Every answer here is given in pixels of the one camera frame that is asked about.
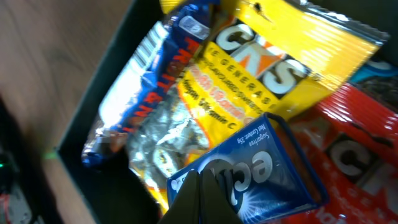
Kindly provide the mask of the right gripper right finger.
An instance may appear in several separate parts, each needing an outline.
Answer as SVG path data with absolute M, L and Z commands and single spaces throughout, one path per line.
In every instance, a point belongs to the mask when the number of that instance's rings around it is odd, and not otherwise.
M 243 224 L 226 197 L 226 184 L 222 175 L 210 169 L 200 174 L 201 224 Z

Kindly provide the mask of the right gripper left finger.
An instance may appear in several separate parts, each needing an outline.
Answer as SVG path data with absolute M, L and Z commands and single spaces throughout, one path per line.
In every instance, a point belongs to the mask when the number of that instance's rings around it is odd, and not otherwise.
M 188 172 L 172 206 L 158 224 L 199 224 L 200 176 L 195 170 Z

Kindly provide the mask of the blue Eclipse mint tin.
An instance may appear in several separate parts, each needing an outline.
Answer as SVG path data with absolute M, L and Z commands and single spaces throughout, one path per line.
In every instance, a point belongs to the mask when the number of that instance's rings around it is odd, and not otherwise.
M 242 223 L 265 223 L 320 208 L 325 186 L 285 120 L 265 113 L 167 180 L 172 206 L 191 170 L 222 175 Z

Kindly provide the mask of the red Hacks candy bag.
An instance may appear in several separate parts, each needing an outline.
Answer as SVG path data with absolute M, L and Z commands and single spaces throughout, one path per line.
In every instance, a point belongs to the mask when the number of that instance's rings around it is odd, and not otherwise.
M 345 84 L 288 124 L 330 201 L 281 223 L 397 223 L 397 113 Z

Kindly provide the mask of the yellow Hacks candy bag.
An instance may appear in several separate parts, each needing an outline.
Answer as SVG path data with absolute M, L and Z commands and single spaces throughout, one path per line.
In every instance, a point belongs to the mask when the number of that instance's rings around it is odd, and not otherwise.
M 127 121 L 131 169 L 169 209 L 166 180 L 260 115 L 290 119 L 339 88 L 387 41 L 310 1 L 176 6 Z

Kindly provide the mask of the dark blue chocolate bar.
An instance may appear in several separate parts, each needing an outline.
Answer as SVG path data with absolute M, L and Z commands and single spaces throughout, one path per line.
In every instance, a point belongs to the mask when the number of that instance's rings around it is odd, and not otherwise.
M 98 167 L 125 145 L 130 134 L 163 101 L 213 25 L 217 0 L 162 1 L 169 7 L 141 40 L 98 107 L 81 152 L 82 164 Z

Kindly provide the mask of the blue Oreo cookie pack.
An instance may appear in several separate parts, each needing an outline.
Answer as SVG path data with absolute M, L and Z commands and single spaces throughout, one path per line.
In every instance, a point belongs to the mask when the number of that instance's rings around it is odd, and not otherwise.
M 348 82 L 397 113 L 397 66 L 372 57 Z

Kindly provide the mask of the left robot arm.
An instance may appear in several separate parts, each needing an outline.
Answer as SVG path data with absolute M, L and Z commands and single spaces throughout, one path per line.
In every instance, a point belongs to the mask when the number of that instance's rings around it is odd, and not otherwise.
M 1 102 L 1 223 L 62 223 L 35 155 Z

